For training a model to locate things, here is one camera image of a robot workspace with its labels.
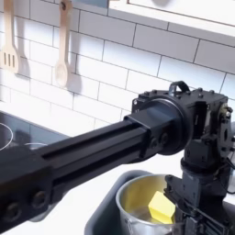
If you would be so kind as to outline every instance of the white wall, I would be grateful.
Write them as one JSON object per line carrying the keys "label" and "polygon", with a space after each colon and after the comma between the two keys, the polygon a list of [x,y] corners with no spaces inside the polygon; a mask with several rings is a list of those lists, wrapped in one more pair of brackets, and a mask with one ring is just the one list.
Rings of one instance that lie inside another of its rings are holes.
{"label": "white wall", "polygon": [[[0,11],[3,12],[3,0]],[[0,69],[0,99],[68,135],[120,121],[138,93],[172,81],[224,93],[235,107],[235,39],[74,3],[66,89],[56,85],[60,0],[16,0],[18,75]],[[4,45],[0,13],[0,47]]]}

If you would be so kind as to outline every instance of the yellow butter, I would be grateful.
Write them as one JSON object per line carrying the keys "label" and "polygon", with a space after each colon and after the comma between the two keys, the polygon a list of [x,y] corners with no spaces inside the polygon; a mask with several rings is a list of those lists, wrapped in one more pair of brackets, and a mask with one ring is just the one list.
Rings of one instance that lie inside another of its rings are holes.
{"label": "yellow butter", "polygon": [[163,193],[157,191],[149,203],[151,217],[163,224],[173,224],[175,205]]}

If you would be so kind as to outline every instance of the kitchen utensil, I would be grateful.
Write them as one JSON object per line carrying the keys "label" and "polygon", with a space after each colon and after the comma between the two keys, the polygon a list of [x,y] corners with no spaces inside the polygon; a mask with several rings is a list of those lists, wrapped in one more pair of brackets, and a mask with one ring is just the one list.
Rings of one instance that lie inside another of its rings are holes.
{"label": "kitchen utensil", "polygon": [[68,63],[69,53],[69,31],[70,17],[73,5],[69,0],[63,0],[60,4],[61,10],[61,28],[60,28],[60,47],[59,60],[55,68],[55,78],[59,86],[64,87],[67,84],[70,70]]}
{"label": "kitchen utensil", "polygon": [[156,191],[164,192],[165,175],[147,175],[133,179],[117,192],[122,229],[125,235],[181,235],[181,224],[162,224],[151,217],[148,205]]}
{"label": "kitchen utensil", "polygon": [[3,69],[18,73],[19,54],[14,42],[14,0],[4,1],[4,21],[6,44],[1,51],[1,66]]}

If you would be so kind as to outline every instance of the black glass cooktop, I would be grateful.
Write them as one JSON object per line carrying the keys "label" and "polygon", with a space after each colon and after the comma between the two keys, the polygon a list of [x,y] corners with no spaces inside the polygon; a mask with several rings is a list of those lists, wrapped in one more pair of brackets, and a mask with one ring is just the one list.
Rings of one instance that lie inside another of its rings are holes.
{"label": "black glass cooktop", "polygon": [[0,112],[0,151],[22,145],[34,150],[67,138],[53,130]]}

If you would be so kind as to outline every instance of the wooden spoon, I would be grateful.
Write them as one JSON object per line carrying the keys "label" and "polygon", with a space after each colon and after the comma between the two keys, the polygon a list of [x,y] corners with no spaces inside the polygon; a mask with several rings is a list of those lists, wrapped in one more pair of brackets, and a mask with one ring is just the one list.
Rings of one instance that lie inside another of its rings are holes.
{"label": "wooden spoon", "polygon": [[4,0],[4,21],[6,44],[1,51],[1,66],[3,69],[18,73],[20,56],[15,46],[14,38],[14,0]]}
{"label": "wooden spoon", "polygon": [[61,10],[61,28],[60,28],[60,47],[59,60],[55,67],[55,78],[59,86],[64,87],[67,84],[70,69],[68,63],[69,37],[70,37],[70,18],[73,5],[69,0],[62,0]]}

